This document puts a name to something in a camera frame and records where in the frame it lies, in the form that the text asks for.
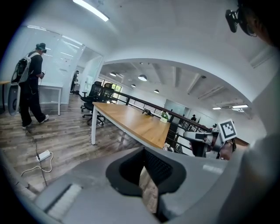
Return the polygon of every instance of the flower pot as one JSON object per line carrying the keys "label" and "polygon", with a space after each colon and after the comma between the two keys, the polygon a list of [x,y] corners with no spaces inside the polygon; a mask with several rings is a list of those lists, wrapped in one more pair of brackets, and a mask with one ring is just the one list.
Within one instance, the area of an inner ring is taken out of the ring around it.
{"label": "flower pot", "polygon": [[167,119],[164,118],[164,117],[161,117],[160,121],[163,122],[163,123],[167,123]]}

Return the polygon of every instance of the man wearing backpack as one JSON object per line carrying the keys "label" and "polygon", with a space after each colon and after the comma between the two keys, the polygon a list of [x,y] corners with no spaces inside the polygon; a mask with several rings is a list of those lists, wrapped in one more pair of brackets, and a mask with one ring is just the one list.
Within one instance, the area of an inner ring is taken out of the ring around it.
{"label": "man wearing backpack", "polygon": [[39,123],[44,123],[49,118],[49,115],[42,113],[39,103],[38,79],[42,79],[45,75],[42,73],[43,53],[46,53],[45,43],[37,44],[35,51],[32,51],[28,54],[28,57],[31,58],[28,71],[29,76],[26,82],[22,83],[21,85],[20,99],[23,130],[26,130],[26,128],[29,127],[32,122],[29,114],[29,108]]}

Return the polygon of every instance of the railing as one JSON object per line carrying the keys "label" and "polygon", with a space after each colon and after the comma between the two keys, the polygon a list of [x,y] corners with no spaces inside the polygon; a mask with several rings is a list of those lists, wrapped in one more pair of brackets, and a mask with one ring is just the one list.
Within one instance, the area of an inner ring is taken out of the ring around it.
{"label": "railing", "polygon": [[[169,128],[169,131],[168,131],[168,135],[166,137],[166,142],[168,144],[171,145],[171,147],[174,148],[175,152],[177,153],[182,153],[182,152],[179,152],[177,149],[176,149],[176,146],[179,145],[179,146],[182,146],[182,147],[185,147],[187,149],[190,149],[188,146],[186,145],[183,145],[182,143],[178,142],[178,138],[183,138],[183,139],[186,139],[183,135],[180,135],[178,133],[178,128],[180,129],[183,129],[184,131],[194,131],[194,132],[206,132],[208,129],[201,125],[201,124],[198,124],[190,119],[187,119],[185,118],[184,116],[181,116],[177,113],[174,113],[173,111],[170,111],[170,110],[167,110],[165,108],[162,108],[160,106],[157,106],[155,104],[152,104],[152,103],[149,103],[147,101],[144,101],[144,100],[141,100],[141,99],[138,99],[136,97],[133,97],[133,96],[130,96],[130,95],[127,95],[127,94],[124,94],[124,93],[120,93],[120,92],[116,92],[118,95],[121,95],[121,96],[124,96],[126,97],[126,100],[123,101],[123,100],[120,100],[120,99],[117,99],[117,98],[114,98],[114,97],[111,97],[110,98],[110,102],[111,103],[114,103],[115,102],[112,102],[112,101],[116,101],[116,102],[123,102],[125,105],[130,105],[130,106],[133,106],[133,107],[136,107],[138,109],[148,109],[151,111],[151,113],[158,117],[158,118],[161,118],[161,111],[165,111],[165,112],[168,112],[171,116],[170,120],[168,122],[170,122],[170,128]],[[179,122],[178,123],[175,123],[173,122],[173,119],[174,118],[179,118]]]}

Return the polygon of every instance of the power strip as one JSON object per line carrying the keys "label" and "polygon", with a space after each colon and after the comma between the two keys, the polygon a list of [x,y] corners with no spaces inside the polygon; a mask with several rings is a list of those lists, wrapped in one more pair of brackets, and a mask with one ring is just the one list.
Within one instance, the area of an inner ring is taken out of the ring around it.
{"label": "power strip", "polygon": [[49,157],[50,155],[51,155],[51,154],[50,154],[49,150],[47,150],[47,151],[44,151],[44,152],[42,152],[41,154],[39,154],[40,160],[38,159],[37,156],[36,156],[36,159],[37,159],[37,161],[41,162],[41,161],[43,161],[44,159],[46,159],[47,157]]}

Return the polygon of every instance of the shoe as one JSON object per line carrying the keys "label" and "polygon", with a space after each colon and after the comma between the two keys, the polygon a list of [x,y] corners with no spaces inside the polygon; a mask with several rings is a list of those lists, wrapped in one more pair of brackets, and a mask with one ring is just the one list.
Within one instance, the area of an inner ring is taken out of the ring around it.
{"label": "shoe", "polygon": [[43,124],[45,121],[47,121],[49,119],[49,115],[45,116],[45,120],[43,120],[42,122],[40,122],[40,124]]}
{"label": "shoe", "polygon": [[32,124],[32,122],[30,122],[30,124],[28,124],[28,125],[27,125],[27,126],[25,126],[25,127],[23,127],[23,126],[22,126],[22,129],[23,129],[23,130],[26,130],[26,128],[28,128],[28,127],[30,127],[30,126],[31,126],[31,124]]}

